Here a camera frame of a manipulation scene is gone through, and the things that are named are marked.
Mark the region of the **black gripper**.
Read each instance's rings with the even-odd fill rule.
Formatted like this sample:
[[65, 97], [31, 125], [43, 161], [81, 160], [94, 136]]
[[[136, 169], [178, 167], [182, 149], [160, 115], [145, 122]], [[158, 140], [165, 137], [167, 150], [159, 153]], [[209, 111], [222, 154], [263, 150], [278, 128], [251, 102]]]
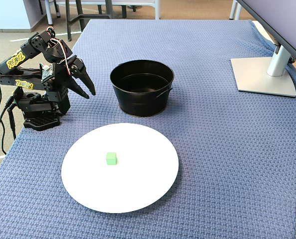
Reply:
[[42, 66], [40, 64], [41, 82], [47, 83], [52, 80], [54, 83], [62, 84], [85, 99], [89, 99], [89, 95], [76, 83], [73, 77], [80, 79], [93, 96], [96, 95], [95, 86], [86, 71], [82, 59], [75, 58], [75, 55], [68, 58], [72, 54], [64, 41], [51, 39], [48, 48], [43, 52], [44, 58], [50, 65]]

